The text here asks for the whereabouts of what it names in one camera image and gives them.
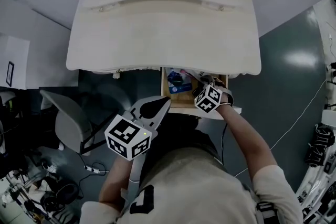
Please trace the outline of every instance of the wrist strap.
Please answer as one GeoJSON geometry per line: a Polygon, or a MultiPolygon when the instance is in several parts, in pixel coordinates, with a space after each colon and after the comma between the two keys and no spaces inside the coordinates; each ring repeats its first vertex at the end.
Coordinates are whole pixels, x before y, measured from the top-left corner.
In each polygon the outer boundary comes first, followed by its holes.
{"type": "Polygon", "coordinates": [[[224,105],[224,104],[228,104],[229,106],[232,106],[232,104],[229,102],[223,102],[223,103],[220,103],[219,105],[224,105]]]}

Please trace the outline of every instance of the gray chair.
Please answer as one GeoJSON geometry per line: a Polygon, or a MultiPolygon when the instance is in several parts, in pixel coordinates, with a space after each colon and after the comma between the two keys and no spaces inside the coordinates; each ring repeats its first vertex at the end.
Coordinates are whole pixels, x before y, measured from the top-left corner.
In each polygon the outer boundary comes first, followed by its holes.
{"type": "Polygon", "coordinates": [[[40,93],[43,96],[42,104],[44,108],[51,107],[52,104],[58,108],[55,133],[68,148],[79,154],[88,156],[92,149],[106,142],[103,140],[93,144],[94,136],[117,114],[117,109],[93,129],[86,114],[74,100],[45,90],[41,90],[40,93]]]}
{"type": "MultiPolygon", "coordinates": [[[[7,89],[0,89],[0,105],[5,106],[7,102],[14,99],[16,97],[13,91],[8,91],[7,89]]],[[[5,147],[5,137],[1,135],[4,132],[3,124],[0,120],[0,154],[4,154],[6,152],[5,147]]]]}

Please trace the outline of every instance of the open drawer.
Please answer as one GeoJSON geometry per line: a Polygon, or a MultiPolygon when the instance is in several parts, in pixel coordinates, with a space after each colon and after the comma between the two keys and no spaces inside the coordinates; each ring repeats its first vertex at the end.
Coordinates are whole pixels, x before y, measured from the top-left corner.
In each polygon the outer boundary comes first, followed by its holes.
{"type": "MultiPolygon", "coordinates": [[[[228,88],[228,77],[227,75],[217,75],[212,74],[212,76],[219,78],[225,83],[226,88],[228,88]]],[[[167,75],[165,68],[161,69],[161,95],[168,96],[172,100],[169,113],[180,113],[199,116],[202,118],[209,118],[214,120],[222,120],[222,116],[217,111],[212,111],[210,113],[205,113],[204,111],[198,109],[194,105],[194,96],[192,92],[197,88],[197,80],[192,79],[193,90],[181,93],[170,94],[169,86],[167,81],[167,75]]],[[[234,107],[234,109],[241,114],[241,108],[234,107]]]]}

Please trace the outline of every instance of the person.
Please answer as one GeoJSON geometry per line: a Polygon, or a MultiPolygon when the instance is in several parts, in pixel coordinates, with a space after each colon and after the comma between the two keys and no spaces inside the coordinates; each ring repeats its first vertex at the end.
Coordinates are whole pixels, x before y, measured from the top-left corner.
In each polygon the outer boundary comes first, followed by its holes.
{"type": "MultiPolygon", "coordinates": [[[[227,103],[224,93],[221,102],[227,103]]],[[[80,224],[260,223],[261,201],[273,205],[280,223],[303,223],[298,199],[264,139],[229,104],[217,111],[243,152],[253,193],[225,171],[209,137],[191,130],[197,125],[184,118],[176,127],[170,118],[146,155],[137,198],[124,208],[121,189],[128,187],[132,162],[117,157],[99,202],[83,204],[80,224]]]]}

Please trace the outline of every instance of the person's hand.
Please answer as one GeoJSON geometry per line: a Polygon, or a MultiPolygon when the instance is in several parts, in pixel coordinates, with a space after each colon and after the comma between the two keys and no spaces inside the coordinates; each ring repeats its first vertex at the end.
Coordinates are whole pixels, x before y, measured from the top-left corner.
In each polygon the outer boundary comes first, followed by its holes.
{"type": "MultiPolygon", "coordinates": [[[[214,81],[215,81],[215,88],[221,90],[222,92],[225,89],[225,85],[224,82],[222,80],[219,80],[218,78],[214,77],[214,81]]],[[[227,103],[228,102],[228,95],[227,93],[223,92],[222,93],[222,97],[220,99],[221,103],[227,103]]]]}

